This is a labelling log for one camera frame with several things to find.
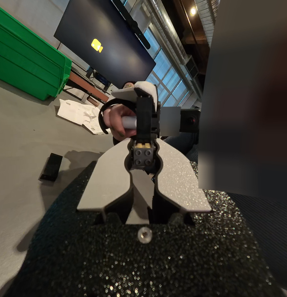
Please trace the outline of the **silver ceiling duct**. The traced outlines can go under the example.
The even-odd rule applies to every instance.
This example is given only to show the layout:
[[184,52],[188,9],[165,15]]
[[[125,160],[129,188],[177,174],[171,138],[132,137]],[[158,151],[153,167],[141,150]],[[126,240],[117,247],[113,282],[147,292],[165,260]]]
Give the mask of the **silver ceiling duct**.
[[162,1],[145,0],[143,2],[151,16],[155,30],[160,35],[164,49],[169,53],[181,78],[185,79],[186,86],[192,89],[196,93],[197,99],[201,101],[203,91],[197,79],[199,72],[197,65],[193,57],[186,54]]

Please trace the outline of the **black monitor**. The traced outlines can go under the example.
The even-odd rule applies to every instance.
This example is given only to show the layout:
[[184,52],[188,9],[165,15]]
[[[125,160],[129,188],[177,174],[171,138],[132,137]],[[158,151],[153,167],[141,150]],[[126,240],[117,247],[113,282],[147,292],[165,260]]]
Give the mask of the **black monitor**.
[[156,65],[112,1],[69,1],[54,37],[117,88]]

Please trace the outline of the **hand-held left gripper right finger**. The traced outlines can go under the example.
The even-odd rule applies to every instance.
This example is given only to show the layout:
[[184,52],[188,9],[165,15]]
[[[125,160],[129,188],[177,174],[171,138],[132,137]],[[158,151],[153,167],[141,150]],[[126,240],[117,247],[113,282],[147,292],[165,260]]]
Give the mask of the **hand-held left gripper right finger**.
[[154,221],[168,222],[174,213],[207,213],[212,208],[190,161],[180,151],[157,138],[157,173],[154,178]]

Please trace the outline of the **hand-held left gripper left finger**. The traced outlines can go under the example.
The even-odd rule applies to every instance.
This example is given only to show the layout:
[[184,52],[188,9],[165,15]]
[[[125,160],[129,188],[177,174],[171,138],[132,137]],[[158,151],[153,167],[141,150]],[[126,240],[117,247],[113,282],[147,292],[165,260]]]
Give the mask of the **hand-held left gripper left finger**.
[[127,138],[98,159],[77,206],[79,212],[99,212],[104,221],[109,213],[116,213],[127,221],[134,202],[131,144]]

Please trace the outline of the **flat white printed paper bag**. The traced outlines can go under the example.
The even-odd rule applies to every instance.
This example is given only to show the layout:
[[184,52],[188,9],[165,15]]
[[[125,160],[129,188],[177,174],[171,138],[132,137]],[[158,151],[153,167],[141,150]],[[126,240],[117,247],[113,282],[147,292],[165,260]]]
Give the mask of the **flat white printed paper bag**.
[[60,108],[57,115],[72,123],[84,126],[94,135],[104,134],[102,131],[98,115],[100,109],[93,105],[78,103],[72,100],[59,99]]

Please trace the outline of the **grey and yellow brick assembly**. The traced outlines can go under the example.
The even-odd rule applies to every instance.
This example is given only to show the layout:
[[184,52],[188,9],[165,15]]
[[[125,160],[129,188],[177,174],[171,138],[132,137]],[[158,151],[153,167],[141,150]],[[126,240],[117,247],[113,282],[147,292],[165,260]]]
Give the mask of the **grey and yellow brick assembly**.
[[141,143],[134,141],[132,145],[132,162],[135,169],[152,167],[155,163],[156,147],[154,142]]

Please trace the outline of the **brown-panel metal table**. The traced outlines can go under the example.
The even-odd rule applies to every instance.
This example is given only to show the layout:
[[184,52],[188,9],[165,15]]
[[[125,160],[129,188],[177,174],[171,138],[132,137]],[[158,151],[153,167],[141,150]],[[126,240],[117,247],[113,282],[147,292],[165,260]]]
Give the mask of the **brown-panel metal table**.
[[96,85],[75,68],[71,68],[66,86],[81,90],[103,104],[109,100],[110,94],[107,91]]

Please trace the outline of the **person's right hand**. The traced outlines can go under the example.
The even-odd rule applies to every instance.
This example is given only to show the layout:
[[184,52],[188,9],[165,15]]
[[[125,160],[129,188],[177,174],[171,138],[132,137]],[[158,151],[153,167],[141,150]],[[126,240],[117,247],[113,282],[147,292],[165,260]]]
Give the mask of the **person's right hand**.
[[114,144],[136,135],[136,129],[125,129],[123,127],[122,117],[125,116],[135,116],[135,113],[122,104],[108,107],[103,112],[104,123],[111,130]]

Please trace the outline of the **grey desk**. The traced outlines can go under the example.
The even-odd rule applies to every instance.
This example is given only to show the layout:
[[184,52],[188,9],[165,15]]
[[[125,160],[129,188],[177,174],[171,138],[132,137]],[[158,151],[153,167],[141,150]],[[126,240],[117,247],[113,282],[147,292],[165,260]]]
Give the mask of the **grey desk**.
[[[110,149],[112,136],[93,136],[57,117],[58,99],[38,99],[0,81],[0,296],[5,296],[50,205]],[[55,182],[39,180],[51,153],[63,156]]]

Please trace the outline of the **green plastic bin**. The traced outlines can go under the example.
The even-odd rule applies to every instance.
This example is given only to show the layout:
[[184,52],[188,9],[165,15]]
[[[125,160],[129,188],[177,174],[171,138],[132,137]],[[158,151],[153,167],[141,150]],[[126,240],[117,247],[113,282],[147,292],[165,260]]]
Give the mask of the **green plastic bin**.
[[0,80],[42,101],[57,97],[72,61],[0,7]]

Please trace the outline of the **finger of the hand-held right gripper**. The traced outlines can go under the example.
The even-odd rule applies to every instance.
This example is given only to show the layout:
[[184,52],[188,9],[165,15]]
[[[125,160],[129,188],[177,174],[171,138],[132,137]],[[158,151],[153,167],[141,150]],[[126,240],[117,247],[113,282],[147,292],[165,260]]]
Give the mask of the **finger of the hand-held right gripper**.
[[148,81],[138,81],[133,87],[127,87],[112,92],[114,98],[136,102],[138,97],[153,98],[154,106],[157,106],[159,98],[156,85]]

